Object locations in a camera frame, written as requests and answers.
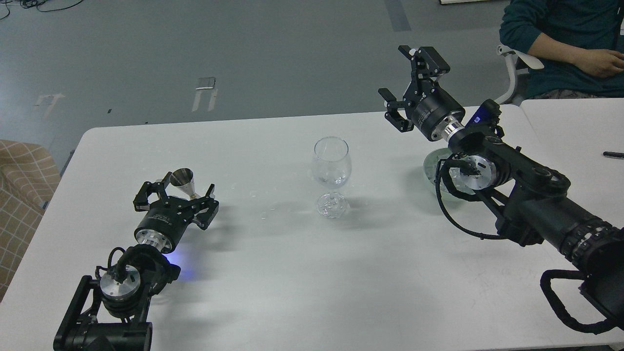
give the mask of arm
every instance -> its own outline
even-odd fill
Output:
[[[624,71],[624,54],[606,49],[582,49],[542,33],[537,23],[548,16],[547,1],[513,0],[505,8],[500,42],[529,55],[578,67],[590,76],[610,77]]]
[[[541,33],[527,54],[577,66],[581,71],[599,78],[624,72],[624,54],[606,49],[582,49],[556,41]]]

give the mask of patterned shorts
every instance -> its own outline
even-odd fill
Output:
[[[596,99],[598,97],[602,96],[568,89],[555,89],[545,92],[544,94],[531,97],[531,99]]]

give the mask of beige checkered sofa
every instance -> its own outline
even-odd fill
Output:
[[[0,140],[0,302],[60,179],[42,146]]]

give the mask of metal jigger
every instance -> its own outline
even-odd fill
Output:
[[[188,168],[180,168],[171,175],[171,185],[184,191],[189,198],[196,199],[199,195],[195,192],[193,171]]]

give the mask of glass base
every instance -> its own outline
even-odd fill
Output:
[[[327,218],[338,218],[347,208],[349,208],[349,202],[342,194],[337,192],[321,195],[316,201],[318,213]]]

